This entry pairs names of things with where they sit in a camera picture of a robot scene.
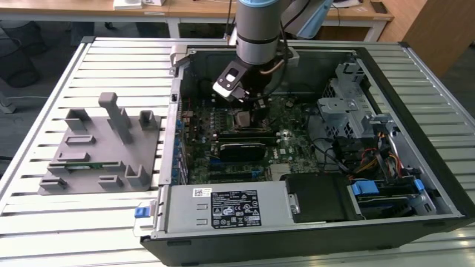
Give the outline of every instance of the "blue drive bracket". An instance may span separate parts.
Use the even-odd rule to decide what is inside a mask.
[[[373,181],[357,181],[351,185],[353,195],[379,194],[376,183]]]
[[[425,189],[423,181],[420,179],[415,179],[413,184],[415,184],[415,187],[417,188],[419,192],[423,192]]]

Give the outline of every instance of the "floor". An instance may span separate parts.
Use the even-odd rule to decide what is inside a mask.
[[[32,57],[33,64],[41,73],[41,80],[25,88],[11,88],[0,80],[0,90],[7,97],[44,96],[48,97],[55,88],[64,68],[75,52],[69,45],[69,23],[68,22],[39,22],[41,35],[49,50],[39,56]],[[101,37],[139,37],[133,23],[113,23],[115,30],[96,23],[95,35]],[[208,25],[195,26],[184,24],[181,36],[184,38],[199,38],[205,33],[207,37],[220,38],[224,29]],[[168,37],[165,24],[157,27],[160,37]],[[456,64],[452,66],[441,82],[459,99],[472,116],[475,116],[475,48],[467,49]],[[28,133],[29,127],[41,110],[45,99],[16,98],[12,99],[17,107],[15,114],[0,113],[0,156],[13,156]],[[8,161],[0,160],[0,174],[8,166]]]

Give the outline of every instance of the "warning label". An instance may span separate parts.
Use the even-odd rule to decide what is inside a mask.
[[[215,229],[261,225],[256,190],[212,192],[211,207]]]

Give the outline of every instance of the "metal bracket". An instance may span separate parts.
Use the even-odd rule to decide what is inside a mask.
[[[289,47],[288,51],[292,53],[292,56],[287,61],[287,67],[296,68],[299,66],[300,55],[296,52],[296,50],[293,49],[293,47]]]
[[[363,125],[363,134],[372,133],[372,125],[373,124],[387,124],[392,120],[388,114],[377,114],[377,115],[365,115],[361,120]]]
[[[361,67],[356,63],[340,64],[336,70],[337,70],[337,73],[341,72],[343,74],[351,75],[351,79],[352,79],[351,81],[357,84],[361,82],[361,80],[365,76]]]
[[[289,210],[291,210],[292,214],[300,213],[300,206],[299,206],[299,201],[296,198],[297,198],[296,194],[288,195],[288,204],[289,204]]]
[[[325,97],[319,99],[320,111],[323,113],[347,113],[356,111],[357,105],[351,98]]]
[[[164,214],[167,214],[168,209],[168,201],[169,201],[169,185],[164,185],[159,187],[157,190],[157,202],[156,209],[153,212],[153,231],[151,232],[151,238],[157,238],[157,234],[160,231],[165,229],[165,219]]]
[[[180,67],[188,61],[188,46],[183,44],[172,46],[169,52],[169,63],[172,68]]]

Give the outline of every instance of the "metal slatted table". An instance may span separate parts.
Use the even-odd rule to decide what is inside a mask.
[[[0,180],[1,266],[163,266],[135,237],[133,210],[156,197],[157,176],[147,192],[40,196],[45,166],[55,155],[68,108],[92,116],[101,92],[116,92],[117,105],[137,115],[144,108],[165,116],[173,78],[169,52],[175,44],[223,45],[209,39],[96,38],[81,44]],[[299,46],[364,46],[429,137],[468,195],[475,199],[475,121],[411,49],[396,44],[291,42]],[[384,111],[377,95],[375,100]],[[155,170],[164,141],[161,121]],[[432,234],[397,249],[356,251],[225,266],[474,266],[475,229]]]

